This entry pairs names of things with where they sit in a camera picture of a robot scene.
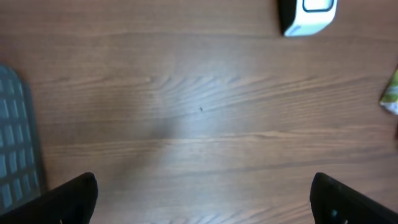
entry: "white device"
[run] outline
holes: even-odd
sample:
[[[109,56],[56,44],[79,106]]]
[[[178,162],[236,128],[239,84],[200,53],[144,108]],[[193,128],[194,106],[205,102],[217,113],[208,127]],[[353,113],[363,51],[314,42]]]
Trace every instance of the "white device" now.
[[[286,37],[313,35],[336,15],[337,0],[278,0],[280,27]]]

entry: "wooden surface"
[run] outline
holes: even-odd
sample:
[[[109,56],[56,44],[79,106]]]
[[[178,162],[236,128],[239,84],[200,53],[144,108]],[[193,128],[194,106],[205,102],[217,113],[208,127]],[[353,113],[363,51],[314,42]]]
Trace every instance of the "wooden surface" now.
[[[274,0],[0,0],[50,188],[92,171],[92,223],[313,223],[326,172],[398,211],[398,1],[340,0],[284,39]]]

